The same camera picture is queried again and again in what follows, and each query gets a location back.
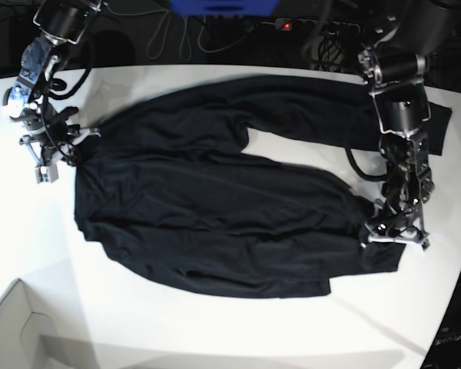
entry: white cable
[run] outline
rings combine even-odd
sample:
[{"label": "white cable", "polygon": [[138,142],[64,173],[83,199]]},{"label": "white cable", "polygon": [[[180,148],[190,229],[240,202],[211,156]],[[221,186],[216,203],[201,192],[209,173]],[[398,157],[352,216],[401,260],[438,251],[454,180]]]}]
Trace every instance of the white cable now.
[{"label": "white cable", "polygon": [[[158,10],[150,10],[149,12],[129,14],[129,13],[115,12],[115,11],[113,11],[111,9],[109,4],[106,4],[106,8],[108,9],[108,11],[111,14],[120,15],[120,16],[127,16],[127,17],[136,17],[136,16],[139,16],[139,15],[152,15],[152,14],[160,14],[160,13],[162,13],[162,18],[159,21],[157,29],[155,30],[155,33],[152,35],[151,39],[148,41],[147,47],[145,49],[145,55],[150,60],[157,60],[162,56],[162,54],[164,53],[164,50],[165,50],[166,39],[167,39],[167,34],[169,32],[169,27],[171,25],[171,13],[172,13],[171,10],[169,10],[169,9],[158,9]],[[155,40],[159,36],[159,32],[163,28],[164,22],[166,22],[166,25],[165,25],[164,30],[163,30],[161,48],[155,55],[151,55],[152,45],[154,44]],[[188,31],[187,31],[187,28],[188,28],[188,17],[187,16],[183,17],[183,23],[184,23],[184,25],[183,25],[184,30],[183,30],[183,37],[181,38],[181,43],[179,44],[179,57],[180,57],[180,59],[182,61],[189,62],[191,60],[192,55],[193,55],[193,49],[191,47],[190,36],[188,34]],[[188,47],[188,56],[186,58],[183,56],[183,49],[184,49],[184,44],[185,43],[187,44],[187,47]]]},{"label": "white cable", "polygon": [[[204,15],[203,16],[203,23],[205,23],[207,21],[207,17]],[[198,48],[206,53],[206,54],[215,54],[217,52],[223,52],[224,50],[228,50],[229,48],[233,48],[235,45],[237,45],[238,43],[242,42],[252,31],[254,31],[255,27],[253,27],[246,35],[244,35],[243,37],[239,38],[237,41],[234,41],[232,42],[231,44],[227,45],[227,46],[224,46],[223,48],[218,48],[218,49],[215,49],[215,50],[207,50],[206,48],[204,48],[202,45],[201,45],[201,36],[203,35],[203,30],[205,29],[205,26],[204,25],[201,25],[201,30],[200,30],[200,34],[198,35]]]}]

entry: white tabletop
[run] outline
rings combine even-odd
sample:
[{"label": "white tabletop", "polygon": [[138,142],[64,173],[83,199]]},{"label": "white tabletop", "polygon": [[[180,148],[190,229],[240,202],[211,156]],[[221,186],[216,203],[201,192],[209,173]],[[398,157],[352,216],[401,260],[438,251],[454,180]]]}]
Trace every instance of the white tabletop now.
[{"label": "white tabletop", "polygon": [[[81,73],[58,77],[72,86]],[[78,106],[76,120],[87,124],[136,101],[262,74],[360,83],[348,75],[281,68],[103,68],[95,69],[73,98],[54,105]],[[0,104],[12,82],[0,80]],[[272,369],[418,369],[461,270],[461,95],[427,92],[430,101],[453,109],[443,156],[430,157],[436,190],[424,210],[433,245],[423,255],[408,247],[396,273],[334,278],[332,293],[323,298],[192,294],[147,281],[110,261],[100,244],[85,242],[76,228],[75,170],[61,163],[58,182],[36,185],[34,164],[17,144],[25,131],[0,116],[0,292],[9,279],[21,277],[29,286],[32,310],[51,317],[67,351],[81,347],[84,357],[77,353],[72,360],[84,367],[201,369],[247,363]],[[378,184],[355,175],[342,148],[252,131],[245,152],[325,168],[370,199],[380,192]],[[382,165],[377,153],[355,155],[367,172]]]}]

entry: black garment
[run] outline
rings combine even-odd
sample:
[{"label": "black garment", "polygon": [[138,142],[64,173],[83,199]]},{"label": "black garment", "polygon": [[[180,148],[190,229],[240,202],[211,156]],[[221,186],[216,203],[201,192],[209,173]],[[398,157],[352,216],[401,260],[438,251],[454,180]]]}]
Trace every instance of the black garment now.
[{"label": "black garment", "polygon": [[[435,107],[432,152],[447,113]],[[243,298],[330,292],[329,278],[395,271],[401,245],[358,234],[373,206],[314,168],[243,155],[247,128],[376,150],[379,129],[363,86],[264,76],[143,102],[79,148],[75,219],[108,257],[158,283]]]}]

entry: black fabric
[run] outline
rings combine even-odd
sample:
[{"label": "black fabric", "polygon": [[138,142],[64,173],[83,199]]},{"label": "black fabric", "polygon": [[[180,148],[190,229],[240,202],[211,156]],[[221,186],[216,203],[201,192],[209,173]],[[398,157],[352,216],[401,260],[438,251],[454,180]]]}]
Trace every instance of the black fabric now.
[{"label": "black fabric", "polygon": [[[432,153],[442,152],[449,116],[433,107]],[[249,127],[342,146],[353,119],[352,147],[376,150],[363,86],[264,76],[143,102],[79,147],[75,219],[109,258],[202,294],[319,296],[332,277],[395,271],[403,246],[360,246],[373,206],[347,184],[240,153]]]}]

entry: power strip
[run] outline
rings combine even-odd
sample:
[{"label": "power strip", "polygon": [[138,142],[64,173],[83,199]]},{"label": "power strip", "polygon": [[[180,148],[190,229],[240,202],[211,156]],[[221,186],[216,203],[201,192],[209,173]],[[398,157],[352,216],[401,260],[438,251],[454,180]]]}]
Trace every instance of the power strip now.
[{"label": "power strip", "polygon": [[[277,18],[275,20],[275,29],[277,31],[297,31],[298,29],[303,32],[312,32],[317,25],[318,21],[313,19],[302,18]],[[360,26],[356,23],[349,22],[327,22],[323,28],[323,32],[328,32],[328,35],[338,35],[342,30],[349,32],[361,33]]]}]

